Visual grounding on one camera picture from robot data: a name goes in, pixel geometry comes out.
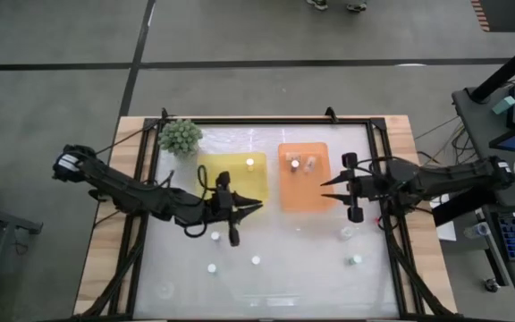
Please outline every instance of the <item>gray floor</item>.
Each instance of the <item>gray floor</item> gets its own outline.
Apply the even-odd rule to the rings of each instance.
[[[484,33],[466,0],[373,0],[353,16],[293,0],[158,0],[143,57],[155,61],[508,57],[515,34]],[[146,0],[0,0],[0,64],[129,62]],[[130,115],[408,114],[415,135],[455,116],[450,94],[497,66],[141,71]],[[0,208],[45,222],[0,279],[0,321],[72,312],[96,203],[55,182],[63,145],[113,137],[127,71],[0,72]],[[435,152],[456,123],[417,141]],[[451,162],[453,155],[440,158]],[[515,292],[484,292],[481,253],[446,254],[459,311],[515,321]],[[486,304],[490,310],[484,310]]]

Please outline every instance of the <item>wooden table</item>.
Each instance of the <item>wooden table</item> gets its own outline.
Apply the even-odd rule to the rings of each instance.
[[[355,117],[367,118],[368,116],[340,116],[340,118]],[[389,141],[394,156],[418,162],[415,142],[407,115],[379,115],[372,117],[383,117],[386,120]],[[124,139],[135,131],[139,131],[144,126],[145,118],[146,117],[121,118],[116,132],[115,141]],[[139,151],[139,141],[140,136],[136,135],[135,137],[114,147],[111,155],[110,166],[129,176],[133,176]],[[152,151],[153,144],[154,136],[150,138],[148,142],[143,179],[146,179],[147,176],[150,153]],[[101,204],[98,208],[96,220],[98,221],[113,212],[114,206],[112,204]],[[124,215],[119,215],[101,223],[101,225],[93,231],[90,239],[87,261],[80,280],[79,293],[74,306],[75,314],[82,313],[90,307],[114,275],[123,226]],[[438,236],[436,234],[434,219],[428,213],[415,211],[407,216],[407,226],[409,228],[409,237],[418,273],[422,276],[430,290],[441,301],[441,303],[447,309],[456,312],[452,288],[446,272],[440,242],[438,241]],[[130,275],[131,272],[127,274],[125,282],[122,285],[119,309],[124,309],[124,305],[126,303],[126,288],[128,287]],[[414,312],[411,289],[408,279],[403,272],[402,279],[409,312]]]

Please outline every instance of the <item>green plant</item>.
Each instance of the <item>green plant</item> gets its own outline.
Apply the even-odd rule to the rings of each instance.
[[[158,134],[158,145],[177,157],[187,157],[196,153],[200,139],[202,130],[196,124],[179,119],[165,125]]]

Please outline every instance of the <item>black pole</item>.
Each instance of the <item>black pole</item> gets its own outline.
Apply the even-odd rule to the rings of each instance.
[[[477,102],[482,103],[489,97],[495,90],[499,89],[506,81],[515,75],[515,56],[513,56],[506,64],[504,64],[498,71],[485,80],[470,94],[470,98]]]

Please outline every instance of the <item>orange bin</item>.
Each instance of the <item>orange bin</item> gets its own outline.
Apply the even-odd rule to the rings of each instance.
[[[335,199],[321,197],[323,193],[333,193],[333,186],[320,185],[331,180],[325,143],[282,143],[278,157],[283,211],[320,212],[335,206]],[[291,161],[294,159],[300,165],[292,171]]]

